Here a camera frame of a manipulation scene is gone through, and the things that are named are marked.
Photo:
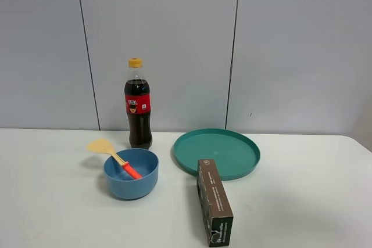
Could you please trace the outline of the wooden spatula red handle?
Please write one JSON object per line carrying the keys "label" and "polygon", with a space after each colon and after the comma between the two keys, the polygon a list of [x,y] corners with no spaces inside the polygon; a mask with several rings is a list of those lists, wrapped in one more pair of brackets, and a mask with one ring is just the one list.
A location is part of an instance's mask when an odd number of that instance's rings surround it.
{"label": "wooden spatula red handle", "polygon": [[111,155],[120,167],[128,173],[133,179],[141,179],[140,175],[135,169],[130,166],[129,162],[124,161],[119,155],[115,152],[113,145],[106,139],[97,139],[88,144],[87,149],[95,153],[109,154]]}

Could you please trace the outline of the cola bottle yellow cap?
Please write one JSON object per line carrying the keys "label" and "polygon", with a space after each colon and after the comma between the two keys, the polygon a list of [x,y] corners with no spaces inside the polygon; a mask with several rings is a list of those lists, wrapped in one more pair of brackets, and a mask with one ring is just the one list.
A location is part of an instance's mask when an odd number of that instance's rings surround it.
{"label": "cola bottle yellow cap", "polygon": [[150,87],[142,73],[142,59],[138,57],[128,60],[124,97],[130,145],[132,148],[149,149],[152,145]]}

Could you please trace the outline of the teal round plate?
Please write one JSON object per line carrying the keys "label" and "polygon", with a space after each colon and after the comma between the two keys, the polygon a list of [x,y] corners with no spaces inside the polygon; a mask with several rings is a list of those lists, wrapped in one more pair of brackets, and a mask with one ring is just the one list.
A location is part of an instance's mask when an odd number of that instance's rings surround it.
{"label": "teal round plate", "polygon": [[230,130],[205,128],[180,136],[173,145],[180,167],[194,176],[200,159],[212,159],[220,178],[230,181],[250,174],[260,162],[260,150],[248,137]]}

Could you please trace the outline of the blue plastic bowl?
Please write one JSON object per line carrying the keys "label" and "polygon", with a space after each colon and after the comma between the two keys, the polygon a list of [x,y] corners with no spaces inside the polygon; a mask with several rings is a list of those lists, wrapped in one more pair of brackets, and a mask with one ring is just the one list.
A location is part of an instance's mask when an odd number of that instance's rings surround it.
{"label": "blue plastic bowl", "polygon": [[159,176],[159,159],[150,150],[126,149],[119,151],[118,156],[129,162],[130,166],[141,175],[134,179],[118,162],[110,157],[103,165],[103,173],[109,192],[124,200],[142,198],[152,192]]}

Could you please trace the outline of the dark brown coffee box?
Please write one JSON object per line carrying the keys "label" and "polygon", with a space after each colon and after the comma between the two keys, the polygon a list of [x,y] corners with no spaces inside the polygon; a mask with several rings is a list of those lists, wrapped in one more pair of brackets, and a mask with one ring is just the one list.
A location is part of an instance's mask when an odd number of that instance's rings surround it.
{"label": "dark brown coffee box", "polygon": [[228,246],[234,215],[213,159],[198,160],[196,178],[208,246]]}

